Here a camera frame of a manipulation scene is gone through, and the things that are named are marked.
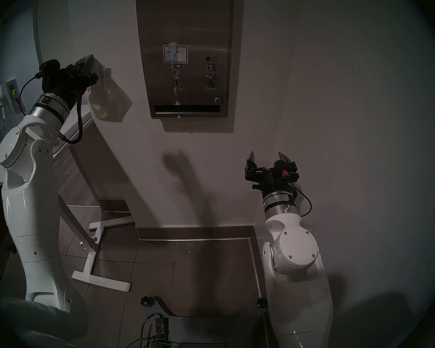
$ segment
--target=table top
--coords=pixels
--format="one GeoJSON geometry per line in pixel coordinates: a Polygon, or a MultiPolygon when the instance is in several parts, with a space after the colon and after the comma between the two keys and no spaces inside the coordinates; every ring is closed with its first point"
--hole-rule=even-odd
{"type": "MultiPolygon", "coordinates": [[[[90,111],[90,107],[88,104],[83,104],[81,107],[81,116],[83,122],[83,129],[86,129],[92,122],[92,112],[90,111]]],[[[64,122],[61,127],[60,132],[64,134],[69,139],[74,139],[77,137],[77,112],[76,109],[72,109],[69,113],[68,118],[64,122]]],[[[64,143],[61,140],[58,140],[55,146],[53,147],[53,157],[55,158],[63,149],[68,146],[67,143],[64,143]]],[[[0,186],[3,185],[3,181],[5,179],[5,169],[2,165],[0,165],[0,186]]]]}

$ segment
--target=black cable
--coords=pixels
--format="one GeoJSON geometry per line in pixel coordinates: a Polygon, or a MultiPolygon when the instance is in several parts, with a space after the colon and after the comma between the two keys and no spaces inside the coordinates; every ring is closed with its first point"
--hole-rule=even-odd
{"type": "Polygon", "coordinates": [[[140,346],[142,346],[143,327],[145,327],[145,323],[147,322],[147,320],[149,320],[153,316],[160,316],[160,317],[162,317],[163,315],[161,313],[153,313],[153,314],[150,314],[147,318],[145,318],[145,320],[143,321],[143,324],[142,324],[142,329],[140,330],[140,346]]]}
{"type": "Polygon", "coordinates": [[[64,136],[64,134],[59,134],[58,137],[66,143],[69,144],[76,144],[82,139],[82,114],[81,114],[81,107],[82,107],[82,96],[78,94],[77,96],[77,125],[79,127],[79,134],[77,135],[77,138],[75,140],[69,140],[64,136]]]}
{"type": "Polygon", "coordinates": [[[23,115],[26,115],[26,114],[24,113],[23,109],[21,108],[21,95],[23,94],[24,87],[26,87],[26,85],[27,85],[30,81],[32,81],[33,79],[36,79],[36,78],[37,78],[37,77],[34,76],[34,77],[31,78],[29,81],[27,81],[27,82],[25,83],[25,85],[23,86],[21,92],[19,92],[18,104],[19,104],[19,109],[21,110],[21,113],[22,113],[23,115]]]}
{"type": "Polygon", "coordinates": [[[298,188],[296,188],[292,183],[290,183],[290,185],[291,185],[294,189],[296,189],[298,192],[300,192],[301,195],[302,195],[304,198],[306,198],[306,199],[308,200],[308,202],[309,202],[309,211],[306,212],[305,214],[302,214],[302,215],[300,216],[300,217],[304,217],[304,216],[306,216],[309,212],[311,212],[311,210],[313,209],[313,204],[311,203],[311,201],[309,200],[309,198],[306,197],[306,195],[305,195],[302,191],[300,191],[298,188]]]}

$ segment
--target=tiled floor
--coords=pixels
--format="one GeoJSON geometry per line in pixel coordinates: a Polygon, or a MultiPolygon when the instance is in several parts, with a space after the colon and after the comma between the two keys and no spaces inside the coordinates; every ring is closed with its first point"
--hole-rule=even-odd
{"type": "MultiPolygon", "coordinates": [[[[102,219],[99,208],[71,210],[84,228],[102,219]]],[[[70,278],[83,270],[87,250],[64,222],[60,242],[64,269],[89,311],[89,332],[75,343],[80,347],[124,348],[138,338],[144,296],[160,297],[178,316],[237,315],[257,298],[247,239],[139,241],[133,225],[108,229],[94,274],[130,282],[128,293],[70,278]]]]}

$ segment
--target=power switch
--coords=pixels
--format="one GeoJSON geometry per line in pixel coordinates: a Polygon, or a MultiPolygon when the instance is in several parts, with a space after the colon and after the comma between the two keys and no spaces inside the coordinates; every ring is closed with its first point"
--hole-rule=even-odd
{"type": "Polygon", "coordinates": [[[159,317],[155,319],[156,334],[162,334],[167,337],[169,334],[169,318],[159,317]]]}

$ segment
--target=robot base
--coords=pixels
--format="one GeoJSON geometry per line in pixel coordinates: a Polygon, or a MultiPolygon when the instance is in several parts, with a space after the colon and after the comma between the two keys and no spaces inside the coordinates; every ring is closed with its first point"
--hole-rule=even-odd
{"type": "MultiPolygon", "coordinates": [[[[149,302],[144,314],[169,319],[168,340],[179,348],[251,348],[253,327],[267,309],[266,300],[259,298],[236,317],[180,317],[166,313],[153,297],[144,297],[144,302],[149,302]]],[[[150,321],[155,326],[155,317],[150,321]]]]}

